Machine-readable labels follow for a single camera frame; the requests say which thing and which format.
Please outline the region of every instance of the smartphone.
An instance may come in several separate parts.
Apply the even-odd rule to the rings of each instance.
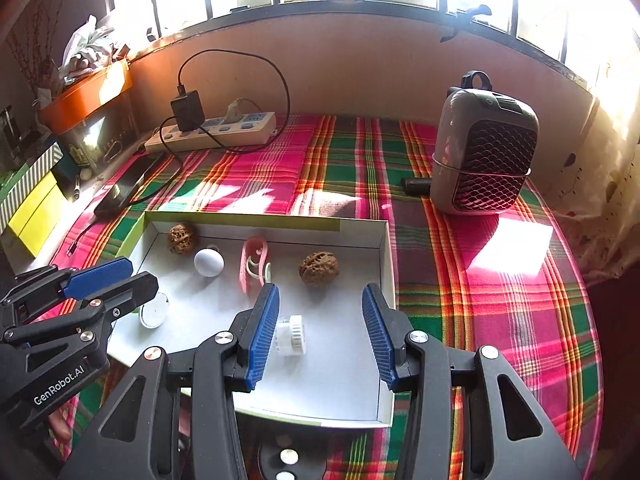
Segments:
[[[95,217],[110,218],[126,208],[147,175],[158,167],[163,156],[164,153],[154,153],[137,158],[95,207]]]

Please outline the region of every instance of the blue gripper pad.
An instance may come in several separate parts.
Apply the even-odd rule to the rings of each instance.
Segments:
[[[280,313],[280,291],[276,285],[271,287],[269,296],[264,302],[262,315],[255,329],[254,338],[249,345],[249,359],[245,383],[250,390],[262,379],[264,367],[271,348],[271,339],[276,330],[276,322]]]
[[[65,298],[84,300],[99,290],[114,285],[133,274],[133,264],[124,256],[105,264],[75,272],[62,289]]]
[[[362,317],[367,325],[369,341],[378,365],[380,379],[392,390],[398,382],[396,373],[396,357],[391,338],[386,331],[385,323],[380,316],[380,308],[368,286],[362,291]]]

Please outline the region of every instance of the phone charger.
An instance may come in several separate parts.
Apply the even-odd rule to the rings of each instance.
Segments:
[[[171,101],[171,110],[174,112],[175,122],[181,132],[190,132],[201,126],[205,121],[202,103],[197,90],[178,95]]]

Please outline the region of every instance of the wall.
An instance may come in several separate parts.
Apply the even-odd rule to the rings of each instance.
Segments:
[[[33,122],[32,101],[33,95],[20,67],[3,43],[0,45],[0,110],[12,105],[18,126],[24,130]]]
[[[479,36],[434,23],[364,14],[272,18],[208,32],[132,63],[132,98],[142,128],[171,115],[181,63],[207,47],[231,48],[271,59],[289,84],[293,113],[352,114],[437,124],[449,86],[468,70],[483,70],[494,89],[527,102],[538,114],[540,140],[532,175],[546,186],[577,149],[593,98],[577,84],[524,54]],[[224,115],[236,98],[254,99],[282,113],[277,74],[260,60],[205,54],[183,71],[207,117]]]

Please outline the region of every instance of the white bottle cap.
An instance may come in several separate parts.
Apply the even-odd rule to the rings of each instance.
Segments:
[[[162,292],[158,292],[156,297],[145,303],[138,311],[140,323],[145,328],[158,328],[169,316],[169,299]]]
[[[306,353],[305,326],[302,316],[289,316],[276,323],[276,346],[280,355],[304,355]]]

